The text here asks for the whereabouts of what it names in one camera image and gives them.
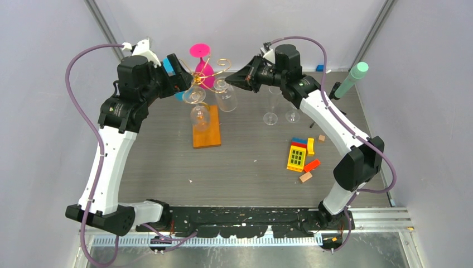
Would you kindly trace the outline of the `clear wine glass front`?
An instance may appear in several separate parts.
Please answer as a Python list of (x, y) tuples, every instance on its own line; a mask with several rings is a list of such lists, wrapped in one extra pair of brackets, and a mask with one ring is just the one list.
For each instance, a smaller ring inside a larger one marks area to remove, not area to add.
[(190, 112), (193, 130), (205, 132), (210, 127), (210, 110), (206, 106), (196, 105)]

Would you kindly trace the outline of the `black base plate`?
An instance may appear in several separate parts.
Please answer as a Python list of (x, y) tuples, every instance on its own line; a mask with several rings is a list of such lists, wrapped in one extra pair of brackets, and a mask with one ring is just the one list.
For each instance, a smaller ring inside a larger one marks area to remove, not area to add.
[(311, 237), (319, 231), (340, 233), (354, 226), (352, 214), (330, 216), (317, 208), (297, 207), (170, 207), (161, 220), (137, 231), (172, 231), (177, 237), (200, 238)]

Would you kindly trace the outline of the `blue toy brick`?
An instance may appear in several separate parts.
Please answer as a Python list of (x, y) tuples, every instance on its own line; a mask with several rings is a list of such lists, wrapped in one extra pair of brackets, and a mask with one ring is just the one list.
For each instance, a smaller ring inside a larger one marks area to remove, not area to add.
[(291, 142), (292, 143), (298, 143), (298, 144), (304, 144), (305, 146), (307, 145), (307, 140), (306, 139), (301, 139), (301, 138), (293, 137)]

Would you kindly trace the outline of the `blue wine glass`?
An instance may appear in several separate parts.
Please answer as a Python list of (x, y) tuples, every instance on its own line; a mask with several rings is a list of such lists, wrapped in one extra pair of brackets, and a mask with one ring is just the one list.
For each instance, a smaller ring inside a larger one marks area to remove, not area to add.
[[(175, 71), (173, 69), (173, 67), (171, 66), (168, 58), (164, 58), (163, 62), (162, 62), (162, 65), (163, 67), (165, 68), (166, 72), (172, 76), (172, 75), (175, 75)], [(183, 94), (184, 92), (177, 92), (174, 96), (175, 98), (178, 100), (178, 101), (181, 101), (183, 102)]]

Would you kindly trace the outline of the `clear stemless wine glass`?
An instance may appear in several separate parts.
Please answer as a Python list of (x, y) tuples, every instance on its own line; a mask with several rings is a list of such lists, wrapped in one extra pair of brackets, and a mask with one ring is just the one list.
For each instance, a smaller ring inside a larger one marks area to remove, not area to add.
[(214, 82), (214, 92), (218, 107), (223, 112), (232, 112), (238, 105), (235, 90), (226, 82), (225, 77), (218, 77)]

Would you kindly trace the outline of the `clear tall wine glass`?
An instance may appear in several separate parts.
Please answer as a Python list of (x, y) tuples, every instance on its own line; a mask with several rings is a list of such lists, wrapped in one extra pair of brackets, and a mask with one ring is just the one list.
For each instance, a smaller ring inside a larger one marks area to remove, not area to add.
[(278, 116), (276, 115), (276, 108), (279, 104), (279, 99), (282, 96), (281, 90), (277, 87), (268, 87), (268, 107), (267, 112), (263, 116), (263, 122), (266, 125), (273, 126), (278, 122)]

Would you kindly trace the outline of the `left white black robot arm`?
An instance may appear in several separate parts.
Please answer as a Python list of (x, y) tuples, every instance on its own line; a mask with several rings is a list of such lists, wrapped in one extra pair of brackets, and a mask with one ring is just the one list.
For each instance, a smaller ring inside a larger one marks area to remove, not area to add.
[(77, 204), (66, 208), (66, 218), (118, 236), (149, 224), (158, 231), (171, 225), (169, 204), (146, 199), (140, 203), (120, 203), (118, 193), (128, 154), (137, 138), (150, 105), (157, 98), (171, 97), (189, 89), (192, 75), (175, 54), (166, 58), (173, 69), (169, 74), (145, 56), (122, 59), (117, 67), (114, 93), (101, 105), (98, 119), (101, 143), (95, 154), (93, 169)]

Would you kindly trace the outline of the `pink wine glass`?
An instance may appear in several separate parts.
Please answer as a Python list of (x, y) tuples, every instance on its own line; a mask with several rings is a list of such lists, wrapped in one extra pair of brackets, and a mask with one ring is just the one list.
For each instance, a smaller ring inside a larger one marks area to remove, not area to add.
[(214, 70), (210, 65), (210, 46), (205, 43), (197, 43), (190, 47), (189, 53), (195, 58), (199, 58), (199, 63), (195, 68), (195, 73), (200, 79), (200, 87), (211, 89), (214, 86)]

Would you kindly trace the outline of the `orange toy block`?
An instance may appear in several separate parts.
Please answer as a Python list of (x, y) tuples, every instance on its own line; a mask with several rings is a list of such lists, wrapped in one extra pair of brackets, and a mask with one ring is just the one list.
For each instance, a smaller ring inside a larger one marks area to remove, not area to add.
[(315, 159), (311, 162), (309, 162), (308, 164), (306, 164), (303, 168), (303, 170), (308, 173), (310, 171), (312, 171), (313, 169), (319, 167), (321, 165), (321, 161), (319, 159)]

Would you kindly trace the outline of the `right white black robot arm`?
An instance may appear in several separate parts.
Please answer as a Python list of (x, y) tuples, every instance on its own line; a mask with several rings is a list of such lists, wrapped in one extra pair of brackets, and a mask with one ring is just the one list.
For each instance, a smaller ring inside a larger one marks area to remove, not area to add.
[(380, 171), (384, 141), (378, 136), (370, 138), (352, 124), (328, 99), (320, 83), (302, 72), (300, 53), (294, 45), (279, 45), (265, 55), (254, 56), (226, 82), (255, 93), (262, 85), (278, 87), (283, 97), (308, 115), (334, 143), (342, 159), (333, 170), (334, 186), (320, 203), (318, 214), (319, 224), (333, 229), (355, 192)]

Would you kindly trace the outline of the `tan wooden block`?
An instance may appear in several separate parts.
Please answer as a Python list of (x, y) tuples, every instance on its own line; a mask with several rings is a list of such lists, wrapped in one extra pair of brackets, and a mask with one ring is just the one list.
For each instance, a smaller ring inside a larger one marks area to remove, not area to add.
[(310, 172), (306, 172), (299, 177), (301, 183), (305, 183), (306, 181), (310, 180), (313, 175)]

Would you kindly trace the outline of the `mint green cylinder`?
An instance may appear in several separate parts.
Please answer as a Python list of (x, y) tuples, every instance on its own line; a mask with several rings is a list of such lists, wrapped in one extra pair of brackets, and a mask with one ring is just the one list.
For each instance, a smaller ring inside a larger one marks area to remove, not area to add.
[(369, 70), (369, 65), (366, 62), (359, 62), (355, 64), (349, 71), (345, 80), (336, 88), (333, 93), (334, 99), (342, 98), (348, 90), (350, 90), (358, 81), (362, 80)]

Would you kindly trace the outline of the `yellow toy block window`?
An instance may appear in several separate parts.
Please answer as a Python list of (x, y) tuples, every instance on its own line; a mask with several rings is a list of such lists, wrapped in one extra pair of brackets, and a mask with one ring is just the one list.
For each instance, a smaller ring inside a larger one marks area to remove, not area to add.
[(289, 155), (286, 169), (296, 172), (302, 172), (305, 166), (306, 148), (291, 145), (289, 148)]

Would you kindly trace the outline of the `black mini tripod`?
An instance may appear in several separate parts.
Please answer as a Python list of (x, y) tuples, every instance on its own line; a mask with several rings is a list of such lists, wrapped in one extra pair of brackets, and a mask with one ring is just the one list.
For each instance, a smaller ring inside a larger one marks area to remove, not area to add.
[(304, 99), (304, 104), (301, 107), (304, 108), (304, 113), (312, 119), (313, 124), (321, 128), (339, 128), (340, 130), (337, 132), (341, 132), (341, 129), (345, 131), (350, 129), (350, 121), (346, 118), (346, 113), (334, 104), (334, 101), (340, 99), (339, 89), (341, 87), (342, 84), (336, 82), (329, 94), (320, 88)]

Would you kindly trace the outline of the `red toy brick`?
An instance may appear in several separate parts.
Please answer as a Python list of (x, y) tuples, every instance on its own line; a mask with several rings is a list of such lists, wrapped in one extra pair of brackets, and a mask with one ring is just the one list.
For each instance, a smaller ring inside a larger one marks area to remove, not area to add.
[(291, 146), (296, 146), (296, 147), (300, 147), (300, 148), (304, 148), (304, 149), (307, 148), (306, 143), (299, 143), (299, 142), (291, 142)]

